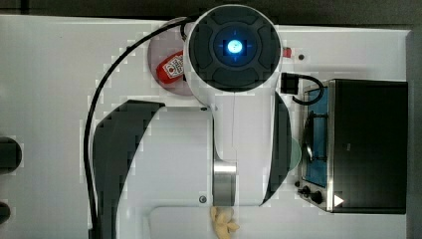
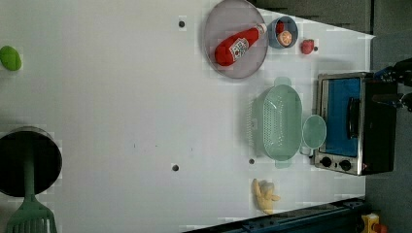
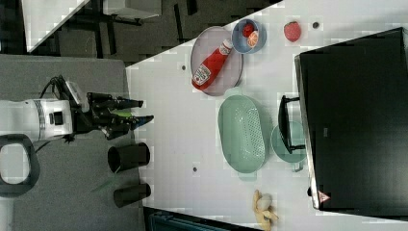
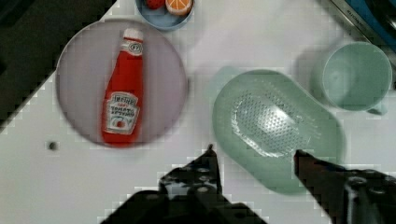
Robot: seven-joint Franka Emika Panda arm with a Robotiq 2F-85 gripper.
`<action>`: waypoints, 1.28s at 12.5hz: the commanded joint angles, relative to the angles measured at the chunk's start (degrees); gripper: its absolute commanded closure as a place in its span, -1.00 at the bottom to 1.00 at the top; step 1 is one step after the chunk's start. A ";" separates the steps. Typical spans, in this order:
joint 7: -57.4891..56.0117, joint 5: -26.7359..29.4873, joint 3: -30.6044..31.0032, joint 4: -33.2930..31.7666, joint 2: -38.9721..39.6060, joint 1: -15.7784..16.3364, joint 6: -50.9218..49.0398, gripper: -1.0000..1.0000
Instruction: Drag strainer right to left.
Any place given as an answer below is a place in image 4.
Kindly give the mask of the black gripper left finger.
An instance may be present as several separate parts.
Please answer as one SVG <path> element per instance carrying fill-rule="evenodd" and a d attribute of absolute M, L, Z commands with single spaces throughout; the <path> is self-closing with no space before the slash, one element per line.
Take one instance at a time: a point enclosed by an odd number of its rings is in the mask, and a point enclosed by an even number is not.
<path fill-rule="evenodd" d="M 159 191 L 170 200 L 186 196 L 190 189 L 209 186 L 222 193 L 217 153 L 209 144 L 205 152 L 183 167 L 177 167 L 159 180 Z"/>

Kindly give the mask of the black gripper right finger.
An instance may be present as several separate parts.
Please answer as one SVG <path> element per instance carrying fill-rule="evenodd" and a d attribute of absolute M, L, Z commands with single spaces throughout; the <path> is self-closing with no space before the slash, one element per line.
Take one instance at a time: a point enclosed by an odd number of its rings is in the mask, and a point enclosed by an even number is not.
<path fill-rule="evenodd" d="M 332 224 L 396 224 L 395 178 L 373 169 L 347 169 L 299 149 L 294 173 Z"/>

